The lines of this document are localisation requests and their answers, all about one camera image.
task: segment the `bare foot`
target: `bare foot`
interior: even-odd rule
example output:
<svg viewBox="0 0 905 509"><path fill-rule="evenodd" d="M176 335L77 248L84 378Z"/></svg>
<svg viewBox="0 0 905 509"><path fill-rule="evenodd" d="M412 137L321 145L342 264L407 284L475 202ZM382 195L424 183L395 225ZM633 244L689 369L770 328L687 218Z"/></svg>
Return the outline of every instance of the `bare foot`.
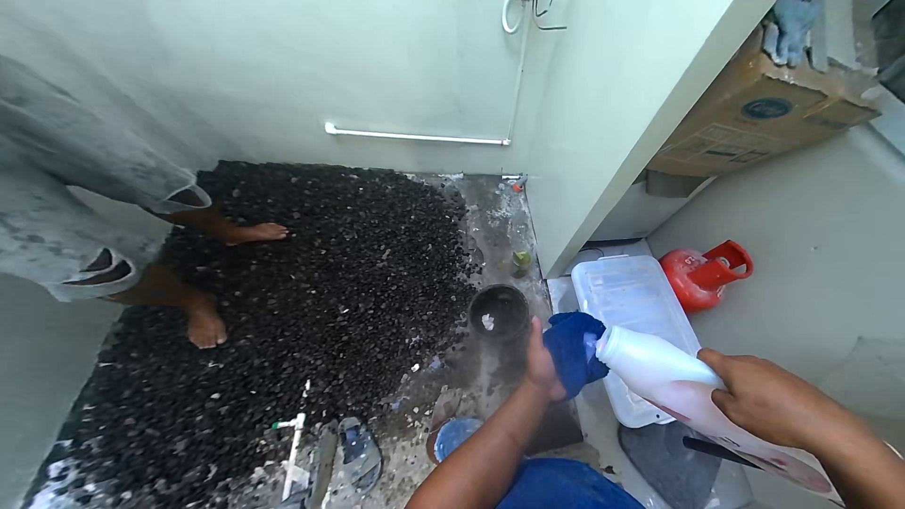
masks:
<svg viewBox="0 0 905 509"><path fill-rule="evenodd" d="M286 226L276 223L261 223L255 226L237 226L224 239L226 245L238 245L246 242L258 242L263 240L281 240L289 234Z"/></svg>
<svg viewBox="0 0 905 509"><path fill-rule="evenodd" d="M216 300L208 296L190 310L188 316L188 340L198 348L213 348L226 341L226 325L217 313Z"/></svg>

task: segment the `red gas cylinder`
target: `red gas cylinder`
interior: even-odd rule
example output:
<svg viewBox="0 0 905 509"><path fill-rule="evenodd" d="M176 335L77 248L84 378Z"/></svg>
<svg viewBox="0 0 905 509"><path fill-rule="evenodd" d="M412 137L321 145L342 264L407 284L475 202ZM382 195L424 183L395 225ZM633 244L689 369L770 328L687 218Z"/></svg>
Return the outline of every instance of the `red gas cylinder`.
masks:
<svg viewBox="0 0 905 509"><path fill-rule="evenodd" d="M732 269L745 265L745 272ZM731 240L701 254L693 249L673 249L660 259L672 289L686 314L710 309L723 298L727 283L754 272L748 251Z"/></svg>

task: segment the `plastic storage box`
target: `plastic storage box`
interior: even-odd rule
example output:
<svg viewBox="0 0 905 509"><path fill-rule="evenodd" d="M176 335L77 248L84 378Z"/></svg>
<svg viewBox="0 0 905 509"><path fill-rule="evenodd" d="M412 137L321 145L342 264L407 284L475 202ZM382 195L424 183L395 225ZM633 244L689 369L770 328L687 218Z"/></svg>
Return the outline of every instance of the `plastic storage box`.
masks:
<svg viewBox="0 0 905 509"><path fill-rule="evenodd" d="M652 256L610 256L572 269L578 309L606 326L654 334L681 350L700 350L688 317L666 274ZM628 427L667 424L675 420L629 390L614 373L604 378L606 393L619 422Z"/></svg>

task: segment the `white pipe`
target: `white pipe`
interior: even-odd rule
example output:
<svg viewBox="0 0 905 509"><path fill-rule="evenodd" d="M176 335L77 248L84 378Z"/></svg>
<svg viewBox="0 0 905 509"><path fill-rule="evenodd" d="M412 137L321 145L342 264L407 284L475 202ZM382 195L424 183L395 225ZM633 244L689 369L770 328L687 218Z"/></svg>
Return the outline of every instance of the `white pipe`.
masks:
<svg viewBox="0 0 905 509"><path fill-rule="evenodd" d="M507 34L516 33L524 23L525 18L529 15L526 0L521 1L521 13L519 20L513 25L509 25L507 13L513 0L503 0L502 25L503 31ZM508 147L512 143L512 131L515 130L515 117L519 110L519 93L521 92L521 75L525 69L525 52L528 48L528 29L522 31L521 51L519 55L519 69L515 76L515 87L512 92L512 115L510 116L509 130L506 133L506 139L485 139L485 138L459 138L456 136L423 136L419 134L401 134L395 132L376 132L372 130L348 130L339 129L333 122L324 122L324 130L328 134L349 136L365 136L369 138L390 138L390 139L413 139L417 141L451 141L454 143L475 143L479 145L500 145Z"/></svg>
<svg viewBox="0 0 905 509"><path fill-rule="evenodd" d="M521 75L525 71L525 50L528 48L528 32L529 30L526 28L524 34L521 35L521 55L519 56L519 69L516 71L515 75L515 90L512 91L512 116L510 116L510 127L509 131L506 133L506 139L512 139L512 131L515 129L515 116L519 112L519 93L521 92Z"/></svg>
<svg viewBox="0 0 905 509"><path fill-rule="evenodd" d="M292 449L289 450L289 460L286 462L286 480L283 483L283 497L280 500L289 498L289 492L292 489L292 475L295 473L295 458L299 453L297 449L299 448L299 441L301 440L301 429L305 426L305 414L301 413L289 422L295 426L295 433L292 435Z"/></svg>
<svg viewBox="0 0 905 509"><path fill-rule="evenodd" d="M503 0L503 31L510 35L516 33L521 26L521 22L525 20L525 0L521 0L519 20L513 26L509 25L509 6L511 3L512 0Z"/></svg>
<svg viewBox="0 0 905 509"><path fill-rule="evenodd" d="M419 141L454 141L456 143L479 143L482 145L508 146L510 139L458 138L455 136L422 136L419 134L399 134L395 132L374 132L372 130L338 129L333 122L324 122L324 130L328 134L348 134L351 136L367 136L370 138L416 139Z"/></svg>

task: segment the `blue logo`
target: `blue logo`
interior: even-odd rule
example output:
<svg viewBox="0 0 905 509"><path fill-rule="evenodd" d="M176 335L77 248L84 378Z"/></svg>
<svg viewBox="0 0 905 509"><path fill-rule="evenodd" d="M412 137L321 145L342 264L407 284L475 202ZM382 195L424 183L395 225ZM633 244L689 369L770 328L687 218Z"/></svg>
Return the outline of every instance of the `blue logo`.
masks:
<svg viewBox="0 0 905 509"><path fill-rule="evenodd" d="M741 112L750 119L775 119L792 110L792 103L781 97L762 97L741 107Z"/></svg>

